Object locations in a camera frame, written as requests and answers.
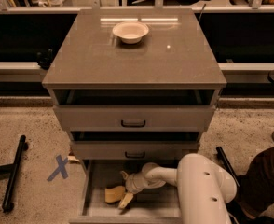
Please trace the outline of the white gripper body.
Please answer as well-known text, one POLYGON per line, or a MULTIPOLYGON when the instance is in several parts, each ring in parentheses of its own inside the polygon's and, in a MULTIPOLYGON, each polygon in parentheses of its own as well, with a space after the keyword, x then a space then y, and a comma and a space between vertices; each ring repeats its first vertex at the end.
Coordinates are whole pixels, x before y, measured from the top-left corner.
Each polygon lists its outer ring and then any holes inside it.
POLYGON ((145 175, 142 172, 139 172, 127 176, 125 181, 125 187, 129 193, 137 194, 144 189, 149 189, 150 183, 145 175))

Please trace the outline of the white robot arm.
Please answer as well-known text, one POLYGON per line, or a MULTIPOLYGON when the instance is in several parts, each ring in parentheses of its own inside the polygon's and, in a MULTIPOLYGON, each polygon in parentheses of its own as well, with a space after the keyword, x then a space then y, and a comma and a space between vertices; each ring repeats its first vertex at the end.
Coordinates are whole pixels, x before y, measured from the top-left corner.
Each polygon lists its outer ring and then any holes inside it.
POLYGON ((144 189, 160 188, 166 183, 177 188, 183 224, 232 224, 226 204, 237 192, 232 175, 199 154, 183 156, 176 168, 146 163, 139 173, 122 171, 126 192, 119 208, 124 209, 133 195, 144 189))

